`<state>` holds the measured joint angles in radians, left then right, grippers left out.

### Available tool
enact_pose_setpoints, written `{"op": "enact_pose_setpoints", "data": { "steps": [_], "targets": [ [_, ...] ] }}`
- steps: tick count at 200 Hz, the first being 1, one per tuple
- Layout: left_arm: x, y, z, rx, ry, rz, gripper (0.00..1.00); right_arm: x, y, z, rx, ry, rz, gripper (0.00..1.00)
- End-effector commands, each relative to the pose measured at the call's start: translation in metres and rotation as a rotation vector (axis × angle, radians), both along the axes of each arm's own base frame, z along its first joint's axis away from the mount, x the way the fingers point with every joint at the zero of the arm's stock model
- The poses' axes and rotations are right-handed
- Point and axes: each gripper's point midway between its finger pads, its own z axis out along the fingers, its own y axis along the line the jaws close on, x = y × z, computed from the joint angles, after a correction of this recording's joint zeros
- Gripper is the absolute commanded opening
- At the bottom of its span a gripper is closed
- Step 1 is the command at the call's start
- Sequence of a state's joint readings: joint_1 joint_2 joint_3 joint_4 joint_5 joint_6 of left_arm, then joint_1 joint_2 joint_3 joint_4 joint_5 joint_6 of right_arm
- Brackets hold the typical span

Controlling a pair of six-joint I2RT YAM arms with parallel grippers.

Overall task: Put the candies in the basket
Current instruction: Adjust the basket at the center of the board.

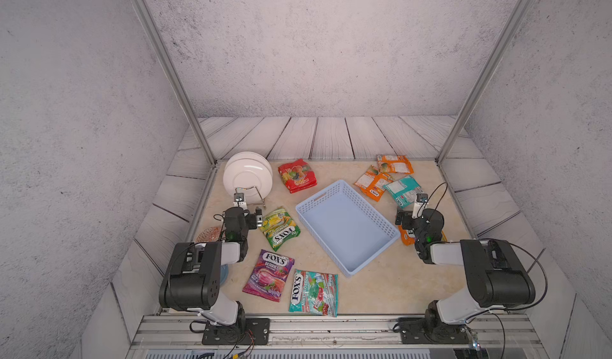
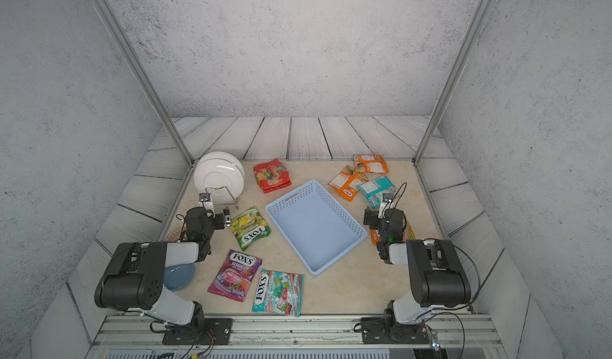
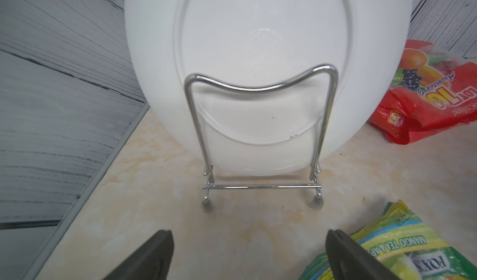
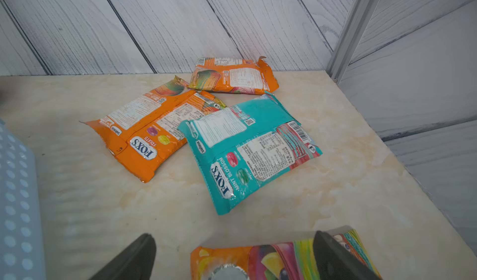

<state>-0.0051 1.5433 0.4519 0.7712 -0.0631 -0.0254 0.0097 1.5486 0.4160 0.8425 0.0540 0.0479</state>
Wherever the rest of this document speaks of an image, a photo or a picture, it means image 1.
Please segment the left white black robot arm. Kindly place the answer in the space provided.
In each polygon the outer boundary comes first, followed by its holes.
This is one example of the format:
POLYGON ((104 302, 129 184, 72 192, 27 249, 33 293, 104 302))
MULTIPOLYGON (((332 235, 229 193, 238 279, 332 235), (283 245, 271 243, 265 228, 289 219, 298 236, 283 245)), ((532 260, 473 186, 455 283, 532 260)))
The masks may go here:
POLYGON ((160 306, 196 313, 213 326, 244 332, 244 308, 222 292, 221 268, 245 259, 249 231, 262 224, 261 209, 252 213, 232 207, 223 214, 225 228, 219 241, 175 245, 159 289, 160 306))

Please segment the teal white candy bag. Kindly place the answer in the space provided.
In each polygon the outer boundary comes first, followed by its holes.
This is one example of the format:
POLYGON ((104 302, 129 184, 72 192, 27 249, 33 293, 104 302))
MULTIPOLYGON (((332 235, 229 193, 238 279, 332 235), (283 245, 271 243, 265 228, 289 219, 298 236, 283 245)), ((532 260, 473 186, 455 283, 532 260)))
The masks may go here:
POLYGON ((415 203, 419 193, 423 193, 422 187, 411 175, 386 184, 383 188, 401 209, 415 203))

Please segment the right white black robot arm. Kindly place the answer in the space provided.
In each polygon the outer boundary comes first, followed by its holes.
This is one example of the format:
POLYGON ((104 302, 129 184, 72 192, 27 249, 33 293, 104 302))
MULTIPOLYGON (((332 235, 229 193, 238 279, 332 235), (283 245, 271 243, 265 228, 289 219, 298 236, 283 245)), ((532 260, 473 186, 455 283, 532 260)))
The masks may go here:
POLYGON ((449 298, 433 301, 420 321, 401 321, 398 327, 418 326, 430 337, 463 334, 465 325, 491 310, 519 310, 536 302, 536 289, 508 241, 445 241, 443 215, 436 209, 399 210, 395 224, 402 238, 414 241, 417 256, 429 265, 464 269, 466 287, 449 298))

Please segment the teal red Fox's candy bag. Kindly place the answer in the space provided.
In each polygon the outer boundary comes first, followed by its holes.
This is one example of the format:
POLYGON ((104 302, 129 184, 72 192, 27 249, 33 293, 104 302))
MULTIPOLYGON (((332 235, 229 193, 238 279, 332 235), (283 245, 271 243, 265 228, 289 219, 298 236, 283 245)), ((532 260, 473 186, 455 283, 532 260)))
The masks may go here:
POLYGON ((290 293, 290 313, 338 315, 338 275, 296 270, 290 293))

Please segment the orange multicolour Fox's candy bag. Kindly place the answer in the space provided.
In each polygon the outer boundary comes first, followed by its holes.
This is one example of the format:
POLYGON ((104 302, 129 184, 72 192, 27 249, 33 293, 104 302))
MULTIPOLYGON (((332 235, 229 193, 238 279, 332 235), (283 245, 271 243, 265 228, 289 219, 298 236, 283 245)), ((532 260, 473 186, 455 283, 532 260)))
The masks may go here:
MULTIPOLYGON (((400 232, 400 236, 401 236, 401 240, 403 244, 405 244, 406 246, 414 245, 415 243, 414 236, 409 234, 409 231, 403 229, 402 226, 398 226, 398 231, 400 232)), ((443 231, 441 232, 441 241, 448 242, 446 238, 446 234, 443 231)))

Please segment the light blue plastic basket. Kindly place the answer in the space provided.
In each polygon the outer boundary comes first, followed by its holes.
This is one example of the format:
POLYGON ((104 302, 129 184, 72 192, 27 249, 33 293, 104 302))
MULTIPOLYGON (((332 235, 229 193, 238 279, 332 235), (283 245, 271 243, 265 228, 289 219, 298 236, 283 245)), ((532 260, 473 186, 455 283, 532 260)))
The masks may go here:
POLYGON ((363 270, 400 238, 395 225, 344 180, 302 201, 296 212, 347 278, 363 270))

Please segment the green yellow Fox's candy bag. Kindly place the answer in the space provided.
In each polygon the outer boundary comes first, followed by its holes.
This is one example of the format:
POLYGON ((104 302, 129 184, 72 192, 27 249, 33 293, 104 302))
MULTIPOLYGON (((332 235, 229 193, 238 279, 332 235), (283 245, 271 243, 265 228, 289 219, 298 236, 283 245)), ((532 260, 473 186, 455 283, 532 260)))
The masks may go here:
POLYGON ((274 252, 277 252, 285 242, 301 234, 301 229, 284 207, 266 215, 259 229, 274 252))

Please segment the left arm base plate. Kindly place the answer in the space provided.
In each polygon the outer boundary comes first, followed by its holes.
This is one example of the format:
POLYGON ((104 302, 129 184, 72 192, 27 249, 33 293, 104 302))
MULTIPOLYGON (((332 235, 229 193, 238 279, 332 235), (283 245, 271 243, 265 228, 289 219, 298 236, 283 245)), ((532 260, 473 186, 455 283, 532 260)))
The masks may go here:
POLYGON ((247 318, 232 326, 207 323, 202 332, 204 346, 266 346, 269 343, 270 319, 247 318))

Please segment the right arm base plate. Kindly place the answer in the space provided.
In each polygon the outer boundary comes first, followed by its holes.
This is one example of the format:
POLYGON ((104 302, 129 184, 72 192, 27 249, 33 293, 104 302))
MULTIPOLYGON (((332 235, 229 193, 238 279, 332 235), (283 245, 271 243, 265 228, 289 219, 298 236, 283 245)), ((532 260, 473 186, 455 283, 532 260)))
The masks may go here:
POLYGON ((425 318, 399 318, 392 328, 404 345, 468 345, 472 339, 461 326, 427 322, 425 318))

